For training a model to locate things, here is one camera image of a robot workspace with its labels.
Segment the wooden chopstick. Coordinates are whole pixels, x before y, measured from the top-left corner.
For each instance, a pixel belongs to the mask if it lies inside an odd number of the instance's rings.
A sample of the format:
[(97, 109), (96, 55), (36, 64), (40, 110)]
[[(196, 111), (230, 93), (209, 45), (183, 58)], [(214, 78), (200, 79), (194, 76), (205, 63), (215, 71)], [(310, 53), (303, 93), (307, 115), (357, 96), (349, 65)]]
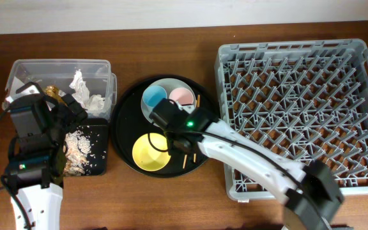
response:
[(187, 164), (187, 157), (188, 155), (184, 155), (184, 159), (183, 159), (183, 166), (182, 168), (185, 169), (186, 168), (186, 164)]
[[(200, 106), (201, 96), (197, 95), (196, 101), (195, 101), (195, 107), (198, 108)], [(197, 161), (197, 153), (193, 154), (193, 163), (196, 163)]]

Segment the yellow bowl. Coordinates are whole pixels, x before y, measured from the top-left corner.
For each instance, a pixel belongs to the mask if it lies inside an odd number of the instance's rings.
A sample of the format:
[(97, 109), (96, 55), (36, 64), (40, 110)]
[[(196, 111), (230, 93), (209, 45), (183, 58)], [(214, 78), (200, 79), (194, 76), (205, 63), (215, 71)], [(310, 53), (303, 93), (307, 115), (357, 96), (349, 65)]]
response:
[(167, 150), (167, 139), (157, 133), (140, 136), (134, 143), (132, 157), (135, 164), (145, 171), (157, 171), (164, 168), (171, 156)]

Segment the white tissue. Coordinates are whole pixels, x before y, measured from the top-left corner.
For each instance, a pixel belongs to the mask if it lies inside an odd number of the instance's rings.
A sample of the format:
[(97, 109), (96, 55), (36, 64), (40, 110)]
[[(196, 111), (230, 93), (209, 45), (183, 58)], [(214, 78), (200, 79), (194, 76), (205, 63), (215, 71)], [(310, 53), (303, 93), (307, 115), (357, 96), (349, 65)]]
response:
[(90, 96), (86, 109), (88, 111), (99, 111), (103, 109), (105, 104), (105, 98), (101, 95), (92, 95)]

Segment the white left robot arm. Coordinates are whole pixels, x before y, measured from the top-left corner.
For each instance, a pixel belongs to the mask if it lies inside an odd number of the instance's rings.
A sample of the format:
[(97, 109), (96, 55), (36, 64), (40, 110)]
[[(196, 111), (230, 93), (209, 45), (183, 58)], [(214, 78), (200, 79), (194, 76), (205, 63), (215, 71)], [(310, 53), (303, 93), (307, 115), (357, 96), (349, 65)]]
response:
[(65, 138), (88, 114), (70, 95), (54, 98), (35, 82), (16, 90), (6, 109), (15, 127), (1, 183), (17, 229), (59, 229)]

